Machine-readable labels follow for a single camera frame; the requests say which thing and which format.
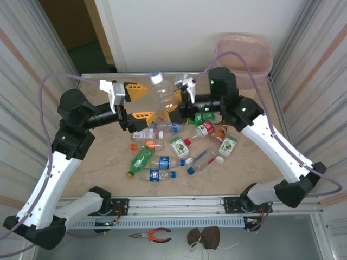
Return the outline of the brown cloth bag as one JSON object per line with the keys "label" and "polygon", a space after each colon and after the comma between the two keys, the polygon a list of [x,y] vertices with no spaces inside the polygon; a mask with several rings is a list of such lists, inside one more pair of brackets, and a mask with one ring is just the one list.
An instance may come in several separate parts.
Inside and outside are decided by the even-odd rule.
{"label": "brown cloth bag", "polygon": [[205,249],[216,250],[220,243],[220,229],[217,226],[205,227],[203,231],[194,228],[189,231],[187,242],[190,246],[194,243],[201,243]]}

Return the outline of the white bottle green lime label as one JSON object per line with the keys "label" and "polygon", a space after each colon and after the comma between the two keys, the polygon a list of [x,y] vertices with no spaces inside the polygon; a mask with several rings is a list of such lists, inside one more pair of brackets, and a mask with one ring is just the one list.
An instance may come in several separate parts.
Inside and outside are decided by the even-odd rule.
{"label": "white bottle green lime label", "polygon": [[177,155],[180,160],[184,160],[185,165],[192,164],[193,158],[191,157],[191,152],[188,146],[178,135],[172,136],[169,139],[169,145],[174,154]]}
{"label": "white bottle green lime label", "polygon": [[215,161],[218,164],[223,164],[224,161],[230,156],[236,143],[237,138],[231,135],[227,135],[218,149],[218,155],[215,157]]}

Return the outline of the clear bottle orange cap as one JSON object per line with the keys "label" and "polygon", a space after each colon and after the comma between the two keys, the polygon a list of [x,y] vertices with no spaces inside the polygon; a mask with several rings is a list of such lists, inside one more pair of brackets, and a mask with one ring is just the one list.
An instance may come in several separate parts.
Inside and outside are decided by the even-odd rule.
{"label": "clear bottle orange cap", "polygon": [[142,149],[143,147],[147,146],[149,149],[152,149],[155,152],[161,152],[165,150],[165,145],[163,140],[144,140],[141,142],[136,142],[134,144],[131,144],[130,150],[137,151]]}

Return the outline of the large clear plastic bottle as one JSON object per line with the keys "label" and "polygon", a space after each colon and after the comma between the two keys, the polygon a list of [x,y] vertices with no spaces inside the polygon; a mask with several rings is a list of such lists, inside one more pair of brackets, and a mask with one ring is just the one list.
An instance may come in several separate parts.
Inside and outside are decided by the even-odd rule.
{"label": "large clear plastic bottle", "polygon": [[161,72],[153,72],[150,79],[152,82],[151,94],[155,100],[159,115],[162,115],[167,109],[179,104],[174,86],[163,78]]}

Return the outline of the clear cola bottle blue cap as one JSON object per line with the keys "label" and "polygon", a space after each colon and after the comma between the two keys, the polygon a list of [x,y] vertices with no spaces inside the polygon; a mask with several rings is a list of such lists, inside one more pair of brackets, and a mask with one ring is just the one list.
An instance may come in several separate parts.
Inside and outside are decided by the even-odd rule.
{"label": "clear cola bottle blue cap", "polygon": [[145,182],[161,182],[177,177],[176,171],[163,169],[147,169],[139,173],[139,179]]}

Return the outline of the green plastic bottle yellow cap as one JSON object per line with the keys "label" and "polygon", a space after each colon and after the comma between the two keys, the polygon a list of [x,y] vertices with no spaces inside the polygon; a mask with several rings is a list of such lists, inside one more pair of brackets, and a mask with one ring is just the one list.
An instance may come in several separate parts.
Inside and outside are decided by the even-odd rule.
{"label": "green plastic bottle yellow cap", "polygon": [[127,176],[133,178],[135,174],[143,170],[154,153],[154,150],[150,149],[148,146],[144,146],[131,161]]}
{"label": "green plastic bottle yellow cap", "polygon": [[213,121],[216,119],[215,113],[196,113],[193,119],[188,118],[187,124],[198,126],[206,121]]}

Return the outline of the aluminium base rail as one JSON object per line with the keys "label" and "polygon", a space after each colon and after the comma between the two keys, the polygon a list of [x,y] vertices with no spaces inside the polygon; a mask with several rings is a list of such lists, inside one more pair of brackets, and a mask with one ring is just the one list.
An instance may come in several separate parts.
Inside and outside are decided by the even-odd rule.
{"label": "aluminium base rail", "polygon": [[[127,215],[135,217],[187,217],[225,215],[224,195],[216,196],[161,196],[128,197]],[[323,208],[317,198],[305,198],[290,208],[281,202],[272,204],[272,215],[322,215]]]}

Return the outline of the clear bottle red label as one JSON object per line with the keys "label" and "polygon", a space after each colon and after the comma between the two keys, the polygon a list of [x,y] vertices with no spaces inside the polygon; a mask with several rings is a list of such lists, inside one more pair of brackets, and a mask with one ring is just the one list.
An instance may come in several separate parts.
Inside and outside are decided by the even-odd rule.
{"label": "clear bottle red label", "polygon": [[214,130],[214,125],[210,121],[205,121],[198,125],[189,135],[188,138],[184,140],[184,143],[189,146],[193,142],[200,141],[201,139],[204,139],[209,134],[212,133]]}

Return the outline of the beige ribbed waste bin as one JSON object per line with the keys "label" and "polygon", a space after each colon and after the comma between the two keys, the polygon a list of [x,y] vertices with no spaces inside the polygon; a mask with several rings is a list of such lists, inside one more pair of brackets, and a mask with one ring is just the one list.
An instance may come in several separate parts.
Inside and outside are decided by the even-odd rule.
{"label": "beige ribbed waste bin", "polygon": [[[219,56],[228,51],[241,55],[248,64],[256,83],[263,84],[273,66],[272,50],[266,41],[256,37],[228,35],[217,44],[215,55]],[[234,73],[238,89],[254,88],[246,67],[236,56],[226,55],[214,66],[226,67]]]}

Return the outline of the orange handled pliers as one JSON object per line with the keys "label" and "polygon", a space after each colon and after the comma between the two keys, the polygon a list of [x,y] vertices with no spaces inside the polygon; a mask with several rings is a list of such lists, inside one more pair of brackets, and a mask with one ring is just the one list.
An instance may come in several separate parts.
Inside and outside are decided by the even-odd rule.
{"label": "orange handled pliers", "polygon": [[155,238],[153,235],[155,233],[158,233],[158,232],[170,233],[171,230],[162,227],[162,228],[157,228],[157,229],[154,229],[154,230],[150,230],[150,231],[145,232],[145,233],[135,233],[135,234],[129,235],[129,237],[138,238],[138,239],[147,239],[149,241],[152,241],[152,242],[155,242],[155,243],[159,243],[159,244],[163,244],[163,243],[167,243],[167,242],[171,241],[171,238],[166,238],[166,239]]}

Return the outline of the clear striped bottle blue cap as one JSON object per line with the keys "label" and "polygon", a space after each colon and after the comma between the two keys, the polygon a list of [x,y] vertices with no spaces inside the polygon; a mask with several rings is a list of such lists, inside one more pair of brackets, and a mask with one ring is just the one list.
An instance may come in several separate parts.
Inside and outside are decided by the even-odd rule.
{"label": "clear striped bottle blue cap", "polygon": [[187,169],[189,175],[193,175],[196,172],[200,172],[211,164],[217,156],[217,150],[215,148],[208,148],[193,159],[192,164]]}

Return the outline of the brown coffee drink bottle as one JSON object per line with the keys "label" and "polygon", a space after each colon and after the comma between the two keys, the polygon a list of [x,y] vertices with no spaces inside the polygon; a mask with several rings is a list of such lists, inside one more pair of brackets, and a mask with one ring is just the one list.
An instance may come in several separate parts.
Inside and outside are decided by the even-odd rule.
{"label": "brown coffee drink bottle", "polygon": [[212,132],[210,136],[210,141],[216,144],[222,144],[228,130],[228,125],[226,123],[222,123]]}

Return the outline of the clear bottle blue wave label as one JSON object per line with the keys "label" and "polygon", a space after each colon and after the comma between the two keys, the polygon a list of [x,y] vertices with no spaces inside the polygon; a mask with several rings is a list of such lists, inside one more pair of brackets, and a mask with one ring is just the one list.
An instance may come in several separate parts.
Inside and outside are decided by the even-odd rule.
{"label": "clear bottle blue wave label", "polygon": [[162,122],[154,123],[153,127],[164,133],[176,134],[176,133],[184,132],[184,125],[179,123],[174,123],[174,122],[162,121]]}

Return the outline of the aluminium frame post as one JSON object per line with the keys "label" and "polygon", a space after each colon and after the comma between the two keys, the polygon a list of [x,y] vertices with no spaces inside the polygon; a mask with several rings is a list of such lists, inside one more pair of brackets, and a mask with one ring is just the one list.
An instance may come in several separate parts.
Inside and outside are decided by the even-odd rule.
{"label": "aluminium frame post", "polygon": [[38,23],[39,27],[43,31],[44,37],[48,40],[49,46],[51,47],[53,53],[63,65],[63,72],[79,76],[80,74],[68,55],[67,50],[65,49],[42,5],[38,0],[25,0],[25,2],[28,5],[29,11],[33,14],[34,20]]}
{"label": "aluminium frame post", "polygon": [[290,54],[294,51],[296,45],[299,44],[301,38],[308,30],[311,20],[314,17],[316,10],[322,5],[323,0],[307,0],[302,12],[300,13],[293,29],[291,30],[283,48],[279,55],[276,57],[273,68],[268,74],[268,80],[274,81],[283,69],[286,61],[289,59]]}

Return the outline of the brown door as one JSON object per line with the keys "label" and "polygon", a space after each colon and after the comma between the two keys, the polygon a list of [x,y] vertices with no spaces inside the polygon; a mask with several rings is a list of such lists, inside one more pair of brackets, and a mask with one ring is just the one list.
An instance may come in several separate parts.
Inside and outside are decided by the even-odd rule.
{"label": "brown door", "polygon": [[107,42],[95,0],[38,0],[66,50]]}

